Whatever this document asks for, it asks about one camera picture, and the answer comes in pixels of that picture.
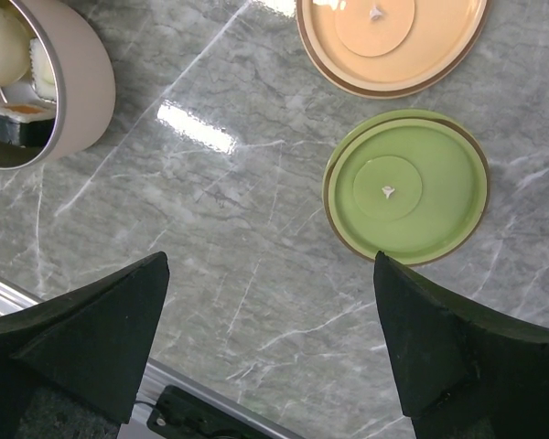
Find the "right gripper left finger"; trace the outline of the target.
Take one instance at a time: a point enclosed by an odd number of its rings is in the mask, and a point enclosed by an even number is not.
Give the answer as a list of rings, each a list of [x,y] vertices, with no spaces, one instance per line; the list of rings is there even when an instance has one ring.
[[[101,280],[0,316],[0,438],[115,438],[129,423],[116,402],[87,402],[80,362],[124,347],[148,360],[169,282],[167,255],[153,253]]]

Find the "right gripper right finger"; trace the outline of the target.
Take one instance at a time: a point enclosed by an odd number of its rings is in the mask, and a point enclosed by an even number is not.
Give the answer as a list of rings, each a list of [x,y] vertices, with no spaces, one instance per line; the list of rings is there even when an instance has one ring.
[[[418,438],[549,438],[549,328],[504,315],[378,252],[376,305]]]

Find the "black sushi roll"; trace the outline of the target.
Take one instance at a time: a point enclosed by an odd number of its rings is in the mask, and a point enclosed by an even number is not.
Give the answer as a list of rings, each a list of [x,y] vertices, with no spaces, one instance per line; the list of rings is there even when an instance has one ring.
[[[47,145],[56,111],[30,103],[0,102],[0,142],[20,147]]]

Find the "white egg ball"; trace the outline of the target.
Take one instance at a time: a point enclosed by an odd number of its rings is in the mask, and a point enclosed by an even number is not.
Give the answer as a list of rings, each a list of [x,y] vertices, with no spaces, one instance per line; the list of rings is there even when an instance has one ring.
[[[19,81],[29,70],[29,41],[23,24],[0,7],[0,87]]]

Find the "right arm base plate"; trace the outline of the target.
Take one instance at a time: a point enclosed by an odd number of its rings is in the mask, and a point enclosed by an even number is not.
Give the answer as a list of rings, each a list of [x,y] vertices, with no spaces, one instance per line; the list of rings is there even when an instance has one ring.
[[[268,438],[173,385],[163,389],[146,425],[156,434],[173,439]]]

